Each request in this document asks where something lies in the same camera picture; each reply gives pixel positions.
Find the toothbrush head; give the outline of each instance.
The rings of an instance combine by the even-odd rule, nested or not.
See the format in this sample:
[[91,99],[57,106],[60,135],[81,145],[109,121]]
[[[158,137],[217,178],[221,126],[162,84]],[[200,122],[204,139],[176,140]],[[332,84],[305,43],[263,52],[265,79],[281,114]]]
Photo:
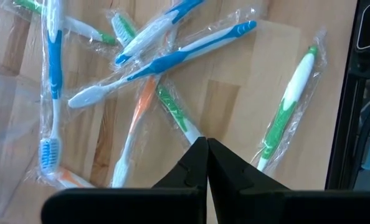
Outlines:
[[113,30],[122,46],[127,46],[136,36],[135,25],[129,18],[117,13],[111,19]]
[[59,138],[42,139],[39,148],[39,164],[42,174],[50,175],[59,168],[62,143]]
[[69,106],[71,108],[82,108],[89,106],[99,101],[102,101],[107,95],[107,89],[104,86],[91,86],[80,93],[77,93],[71,99],[69,99]]

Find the toothbrush handle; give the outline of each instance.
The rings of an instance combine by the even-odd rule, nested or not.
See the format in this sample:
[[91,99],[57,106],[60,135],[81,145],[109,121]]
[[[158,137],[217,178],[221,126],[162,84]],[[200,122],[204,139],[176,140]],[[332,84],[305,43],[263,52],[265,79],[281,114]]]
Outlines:
[[38,14],[41,14],[43,10],[43,5],[35,0],[14,0],[13,2]]
[[[41,3],[33,0],[14,0],[14,3],[38,14],[42,14],[42,10],[44,8]],[[110,34],[107,34],[102,30],[97,30],[92,26],[69,16],[65,17],[64,27],[77,34],[97,40],[99,42],[104,42],[110,45],[116,44],[116,39]]]
[[71,171],[64,169],[63,167],[59,167],[58,172],[55,174],[56,180],[62,185],[64,189],[71,189],[71,188],[94,188],[94,186],[88,183],[83,178],[75,175]]
[[273,120],[272,126],[264,137],[264,148],[261,155],[261,158],[263,159],[270,159],[273,153],[277,150],[277,147],[282,140],[282,135],[286,128],[286,125],[288,124],[296,108],[297,101],[294,101],[288,108],[285,108],[285,100],[286,99],[282,99],[279,110],[277,111],[275,119]]
[[181,4],[178,4],[177,6],[173,7],[168,12],[166,12],[166,14],[177,11],[176,17],[171,21],[173,24],[176,24],[192,9],[194,9],[196,6],[203,2],[204,0],[184,0]]
[[156,80],[155,77],[149,77],[148,80],[146,81],[141,96],[136,104],[136,108],[130,126],[130,133],[133,133],[135,131],[136,125],[140,122],[142,116],[149,108],[153,99],[154,89],[156,88],[157,82],[158,80]]
[[244,22],[197,40],[181,49],[182,52],[187,53],[187,57],[184,59],[184,61],[204,55],[208,52],[218,49],[219,47],[223,47],[235,39],[239,39],[245,34],[248,34],[255,28],[256,25],[257,23],[255,21]]
[[[254,29],[256,25],[257,23],[255,21],[248,21],[208,35],[207,37],[197,40],[177,52],[157,58],[148,65],[139,69],[137,72],[123,78],[124,82],[131,82],[150,74],[163,73],[184,61],[204,55],[242,37]],[[111,86],[116,88],[118,85],[122,84],[123,82],[117,82]]]
[[49,81],[52,99],[58,100],[62,94],[62,32],[63,5],[61,0],[48,1],[47,28],[49,52]]

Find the white handle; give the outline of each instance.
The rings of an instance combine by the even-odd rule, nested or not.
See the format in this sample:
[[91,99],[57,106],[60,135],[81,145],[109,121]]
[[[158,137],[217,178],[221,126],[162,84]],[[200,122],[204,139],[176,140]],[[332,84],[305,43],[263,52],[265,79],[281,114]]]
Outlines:
[[64,12],[62,0],[48,0],[47,3],[47,29],[49,38],[55,42],[58,30],[64,27]]
[[284,108],[288,108],[293,102],[297,102],[300,99],[314,67],[314,61],[315,57],[313,54],[306,54],[297,66],[283,95],[285,100]]
[[65,25],[66,25],[66,28],[68,30],[71,30],[72,32],[83,35],[85,37],[90,37],[93,40],[96,40],[99,42],[102,41],[102,37],[99,31],[97,31],[95,28],[93,28],[92,26],[84,22],[78,21],[72,17],[67,16],[65,18]]
[[197,50],[189,54],[184,61],[190,60],[192,58],[196,58],[200,55],[206,54],[212,50],[218,49],[219,47],[228,44],[236,39],[236,37],[222,39],[225,35],[227,35],[232,30],[232,27],[220,30],[213,34],[208,35],[207,37],[201,38],[185,47],[183,47],[180,51],[182,52],[192,52],[193,50]]

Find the transparent plastic sheet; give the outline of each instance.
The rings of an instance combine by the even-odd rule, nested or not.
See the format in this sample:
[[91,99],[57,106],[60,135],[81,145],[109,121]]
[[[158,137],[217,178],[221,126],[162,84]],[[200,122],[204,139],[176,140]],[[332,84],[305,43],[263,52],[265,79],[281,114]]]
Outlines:
[[[76,2],[68,1],[68,5],[70,4],[76,4]],[[38,21],[44,10],[44,5],[40,0],[0,0],[0,7],[27,21]],[[67,30],[66,35],[69,36],[67,40],[96,52],[102,57],[112,58],[121,49],[113,35],[72,16],[65,17],[65,29]]]
[[39,83],[0,64],[0,215],[37,151]]
[[[276,167],[289,150],[290,143],[292,142],[293,136],[297,132],[298,125],[300,124],[304,112],[310,104],[315,89],[319,84],[323,73],[325,72],[325,68],[328,63],[326,57],[325,40],[326,29],[321,28],[317,32],[314,41],[307,52],[311,55],[312,49],[316,48],[318,50],[315,56],[312,72],[308,76],[304,89],[301,89],[302,93],[300,98],[297,100],[296,97],[294,97],[296,95],[294,93],[300,90],[298,86],[300,86],[300,83],[302,83],[300,81],[302,78],[292,78],[292,81],[288,84],[289,89],[286,90],[279,109],[274,119],[269,124],[265,137],[262,139],[262,142],[259,145],[259,152],[256,153],[252,159],[251,164],[255,167],[258,167],[259,170],[267,175],[273,175]],[[306,57],[307,56],[301,60],[301,62],[304,62],[304,64],[306,64]]]
[[[185,37],[184,39],[177,40],[176,43],[189,42],[190,40],[192,41],[186,45],[175,44],[173,53],[164,57],[157,57],[155,52],[161,51],[161,48],[149,49],[147,52],[144,52],[145,56],[142,57],[141,60],[138,60],[135,63],[128,63],[121,69],[113,72],[104,80],[96,83],[90,83],[89,85],[82,86],[79,89],[71,90],[68,92],[68,95],[65,95],[64,97],[69,99],[69,106],[71,108],[85,108],[98,103],[111,95],[113,92],[117,90],[120,91],[124,86],[128,86],[135,80],[168,71],[171,68],[181,64],[181,62],[185,62],[194,57],[209,53],[210,51],[229,44],[231,41],[236,39],[231,38],[233,36],[229,37],[228,35],[225,36],[224,39],[220,39],[225,33],[230,32],[231,35],[236,33],[236,35],[239,35],[237,38],[247,35],[249,32],[254,30],[256,21],[261,16],[262,13],[260,13],[260,11],[255,9],[253,6],[238,9],[234,13],[224,18],[224,21],[216,22],[207,26],[202,31],[196,32],[195,34]],[[131,24],[131,22],[121,22],[120,25],[114,26],[126,27],[127,24]],[[198,48],[199,45],[202,45],[205,42],[208,44],[203,45],[202,48]]]

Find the wooden surface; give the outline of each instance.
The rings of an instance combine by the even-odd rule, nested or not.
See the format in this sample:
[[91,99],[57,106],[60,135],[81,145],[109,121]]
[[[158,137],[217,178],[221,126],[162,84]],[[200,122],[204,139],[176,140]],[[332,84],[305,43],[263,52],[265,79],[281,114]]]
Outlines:
[[[102,9],[120,8],[142,26],[168,7],[170,0],[70,0],[69,14],[111,32]],[[181,35],[193,34],[224,18],[249,0],[207,0],[181,27]],[[316,31],[328,30],[328,67],[300,124],[288,154],[274,177],[291,189],[323,189],[330,157],[339,96],[343,82],[349,36],[356,0],[271,0],[267,21],[256,32],[167,75],[181,101],[201,131],[217,138],[246,161],[272,119],[284,89]],[[42,68],[40,19],[31,22],[0,9],[0,64],[35,82]],[[109,76],[109,60],[86,49],[86,42],[68,41],[65,46],[65,84],[78,88]],[[99,187],[108,186],[115,162],[126,139],[140,83],[114,94],[109,100],[83,111],[70,111],[64,130],[62,165]],[[8,99],[15,118],[15,97]],[[38,125],[25,140],[0,146],[33,158],[36,166]],[[158,100],[141,124],[134,143],[128,187],[150,187],[172,168],[187,148],[186,141]],[[34,176],[23,181],[1,218],[1,223],[39,223],[43,201],[54,193]],[[209,223],[214,223],[211,201]]]

